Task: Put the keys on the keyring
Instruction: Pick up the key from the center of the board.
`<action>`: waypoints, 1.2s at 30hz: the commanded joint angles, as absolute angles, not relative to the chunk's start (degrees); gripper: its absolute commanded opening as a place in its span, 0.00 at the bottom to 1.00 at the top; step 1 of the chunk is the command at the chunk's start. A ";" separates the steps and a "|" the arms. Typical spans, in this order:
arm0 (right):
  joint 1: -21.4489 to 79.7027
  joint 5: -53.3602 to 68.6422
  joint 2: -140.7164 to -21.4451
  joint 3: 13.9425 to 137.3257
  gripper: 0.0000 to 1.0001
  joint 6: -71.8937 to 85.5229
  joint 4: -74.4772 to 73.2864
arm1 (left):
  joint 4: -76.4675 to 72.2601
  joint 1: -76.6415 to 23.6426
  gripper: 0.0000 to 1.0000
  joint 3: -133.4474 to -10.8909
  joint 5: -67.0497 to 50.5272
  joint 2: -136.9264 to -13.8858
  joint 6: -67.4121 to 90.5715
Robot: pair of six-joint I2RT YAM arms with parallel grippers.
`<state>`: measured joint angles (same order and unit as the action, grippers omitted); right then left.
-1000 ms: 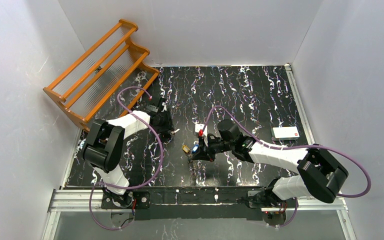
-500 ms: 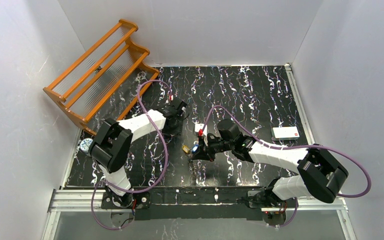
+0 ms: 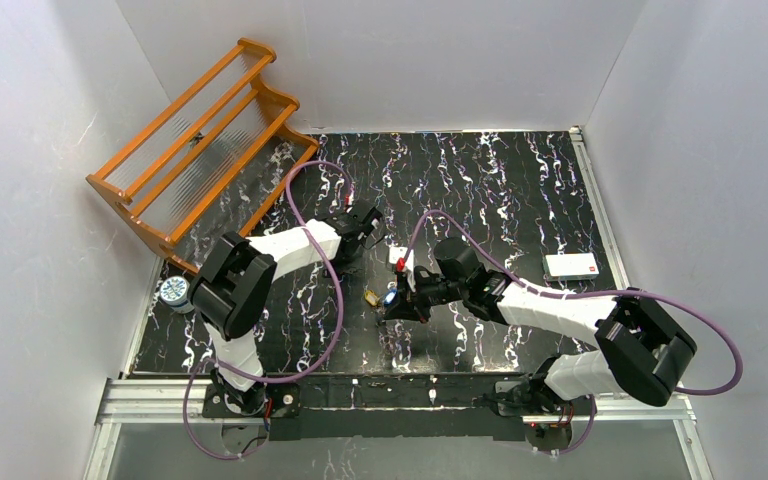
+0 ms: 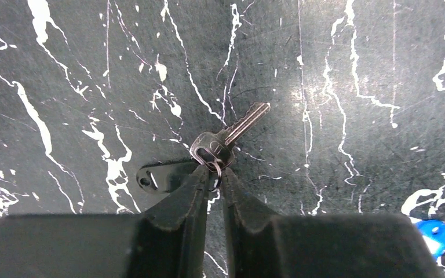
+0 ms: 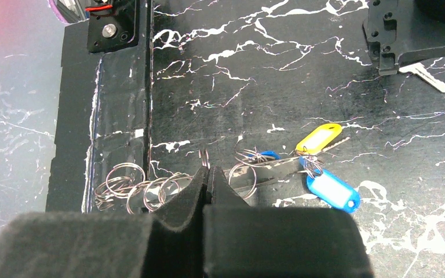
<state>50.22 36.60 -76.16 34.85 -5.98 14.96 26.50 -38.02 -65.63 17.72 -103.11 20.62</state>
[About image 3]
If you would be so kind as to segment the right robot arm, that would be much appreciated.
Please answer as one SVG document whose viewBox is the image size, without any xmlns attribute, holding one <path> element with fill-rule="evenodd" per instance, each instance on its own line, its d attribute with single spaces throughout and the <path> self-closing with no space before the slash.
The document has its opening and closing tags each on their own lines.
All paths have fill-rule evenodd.
<svg viewBox="0 0 768 480">
<path fill-rule="evenodd" d="M 426 323 L 434 307 L 461 303 L 482 321 L 538 328 L 590 347 L 550 357 L 519 383 L 488 396 L 504 408 L 547 411 L 601 394 L 627 394 L 661 407 L 697 352 L 664 308 L 629 290 L 576 300 L 568 291 L 527 286 L 487 268 L 458 238 L 440 242 L 434 259 L 436 272 L 415 265 L 407 248 L 390 248 L 396 284 L 383 298 L 384 319 Z"/>
</svg>

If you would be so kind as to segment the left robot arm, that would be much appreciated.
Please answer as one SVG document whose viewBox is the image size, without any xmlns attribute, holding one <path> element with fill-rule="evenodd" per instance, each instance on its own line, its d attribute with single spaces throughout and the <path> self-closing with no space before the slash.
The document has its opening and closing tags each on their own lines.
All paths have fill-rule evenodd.
<svg viewBox="0 0 768 480">
<path fill-rule="evenodd" d="M 216 383 L 242 398 L 264 384 L 254 329 L 275 281 L 315 263 L 337 269 L 361 254 L 383 220 L 369 202 L 282 232 L 221 236 L 191 284 L 188 300 L 214 345 Z"/>
</svg>

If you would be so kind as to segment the blue key tag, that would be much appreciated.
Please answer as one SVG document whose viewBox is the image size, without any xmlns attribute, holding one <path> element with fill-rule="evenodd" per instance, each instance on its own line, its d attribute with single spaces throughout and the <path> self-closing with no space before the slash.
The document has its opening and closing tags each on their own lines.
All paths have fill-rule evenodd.
<svg viewBox="0 0 768 480">
<path fill-rule="evenodd" d="M 398 290 L 389 290 L 381 299 L 381 303 L 385 306 L 392 304 L 398 297 Z"/>
</svg>

